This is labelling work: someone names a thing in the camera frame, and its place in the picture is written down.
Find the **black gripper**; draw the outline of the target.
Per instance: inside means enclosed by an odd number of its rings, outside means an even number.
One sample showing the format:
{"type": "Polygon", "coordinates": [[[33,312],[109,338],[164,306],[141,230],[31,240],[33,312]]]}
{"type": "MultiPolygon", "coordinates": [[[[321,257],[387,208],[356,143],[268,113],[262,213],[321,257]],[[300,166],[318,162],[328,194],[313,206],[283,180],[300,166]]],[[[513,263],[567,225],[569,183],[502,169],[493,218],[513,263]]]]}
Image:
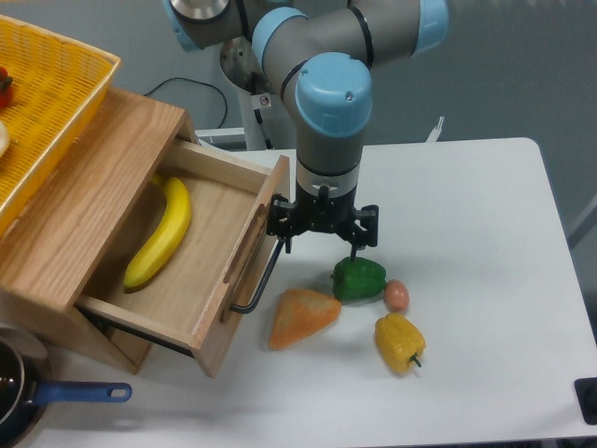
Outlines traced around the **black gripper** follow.
{"type": "Polygon", "coordinates": [[[312,195],[296,183],[296,201],[290,202],[282,194],[271,196],[266,233],[283,243],[291,253],[292,238],[305,231],[338,233],[351,245],[350,261],[357,251],[378,245],[379,206],[354,208],[356,188],[338,197],[331,193],[312,195]]]}

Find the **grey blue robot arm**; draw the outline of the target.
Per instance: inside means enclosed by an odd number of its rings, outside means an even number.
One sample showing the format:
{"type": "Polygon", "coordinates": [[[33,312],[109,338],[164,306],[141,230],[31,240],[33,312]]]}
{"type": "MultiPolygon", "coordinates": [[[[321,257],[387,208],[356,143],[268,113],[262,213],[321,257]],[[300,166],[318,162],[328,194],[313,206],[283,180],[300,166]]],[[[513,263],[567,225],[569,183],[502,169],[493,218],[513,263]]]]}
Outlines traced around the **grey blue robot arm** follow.
{"type": "Polygon", "coordinates": [[[297,133],[296,198],[271,199],[267,232],[289,251],[307,231],[353,250],[378,243],[379,209],[356,208],[363,135],[372,111],[370,71],[440,44],[444,1],[350,1],[310,18],[288,1],[167,1],[184,49],[242,37],[297,133]]]}

